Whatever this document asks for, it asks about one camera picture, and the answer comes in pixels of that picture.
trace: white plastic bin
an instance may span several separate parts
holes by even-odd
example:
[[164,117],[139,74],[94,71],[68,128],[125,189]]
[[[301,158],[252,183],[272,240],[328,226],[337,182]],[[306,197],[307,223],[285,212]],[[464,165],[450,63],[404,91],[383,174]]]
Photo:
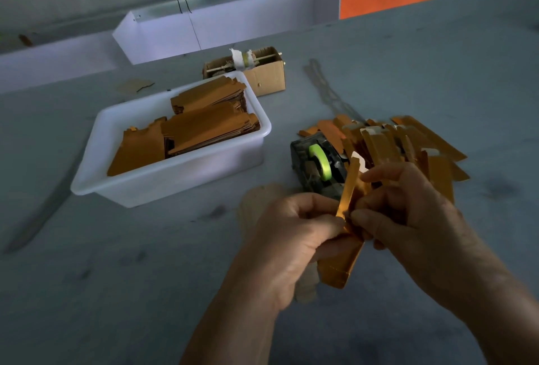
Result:
[[247,110],[257,115],[260,130],[117,176],[107,176],[124,130],[131,125],[146,128],[160,116],[173,116],[171,97],[211,79],[117,104],[100,111],[95,119],[71,191],[76,195],[96,192],[132,208],[262,164],[262,144],[271,131],[270,120],[243,73],[234,71],[226,76],[236,77],[247,86]]

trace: pile of folded boxes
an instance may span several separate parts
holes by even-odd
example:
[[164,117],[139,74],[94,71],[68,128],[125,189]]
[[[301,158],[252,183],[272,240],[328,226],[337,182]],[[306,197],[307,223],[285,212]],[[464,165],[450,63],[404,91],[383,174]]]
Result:
[[114,176],[260,129],[247,111],[246,85],[225,76],[171,98],[174,116],[130,127],[107,175]]
[[[301,130],[302,137],[323,134],[339,154],[347,170],[338,216],[346,218],[356,201],[377,185],[395,185],[395,182],[364,183],[362,172],[388,162],[412,162],[430,180],[435,189],[454,202],[453,181],[465,181],[469,176],[456,162],[466,156],[412,116],[395,116],[392,122],[372,119],[365,123],[351,120],[345,114],[334,120],[321,120],[317,125]],[[323,179],[322,174],[307,179]],[[343,232],[354,232],[347,223]],[[320,280],[332,287],[343,288],[354,267],[361,246],[339,256],[318,262]]]

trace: small brown cardboard box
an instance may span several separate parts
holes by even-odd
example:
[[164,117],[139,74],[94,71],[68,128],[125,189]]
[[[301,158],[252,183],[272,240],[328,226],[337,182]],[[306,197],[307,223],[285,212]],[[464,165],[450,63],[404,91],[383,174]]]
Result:
[[[285,84],[285,62],[282,61],[279,52],[274,47],[266,47],[259,50],[253,50],[255,57],[264,57],[275,55],[260,61],[260,64],[254,69],[245,70],[243,74],[247,77],[254,94],[264,96],[266,94],[275,93],[286,89]],[[222,57],[212,62],[205,63],[202,69],[204,79],[209,78],[208,69],[215,69],[224,66],[227,62],[232,62],[232,56]]]

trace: table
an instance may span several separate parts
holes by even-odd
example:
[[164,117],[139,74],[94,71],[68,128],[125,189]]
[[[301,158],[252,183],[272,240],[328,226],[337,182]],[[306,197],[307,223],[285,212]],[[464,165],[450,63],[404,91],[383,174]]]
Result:
[[[241,240],[235,208],[248,189],[297,186],[289,143],[331,118],[303,67],[317,59],[363,116],[410,114],[469,156],[457,206],[539,295],[539,0],[435,0],[297,33],[267,45],[286,61],[285,92],[260,99],[273,131],[263,165],[125,209],[71,196],[26,248],[0,258],[5,364],[177,363]],[[97,112],[200,79],[230,46],[0,96],[0,244],[62,178]],[[367,246],[344,290],[293,304],[277,323],[271,362],[481,363],[473,337]]]

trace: person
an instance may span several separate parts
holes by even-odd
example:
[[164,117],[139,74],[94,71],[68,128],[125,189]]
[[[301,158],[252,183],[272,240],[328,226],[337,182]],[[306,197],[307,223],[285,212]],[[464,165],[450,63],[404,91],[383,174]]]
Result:
[[[387,247],[415,283],[463,321],[489,364],[539,363],[539,304],[458,211],[409,163],[374,167],[364,182],[390,180],[361,198],[350,219]],[[341,233],[338,202],[313,193],[270,205],[241,248],[180,362],[262,364],[275,320],[292,302],[309,262],[358,245]]]

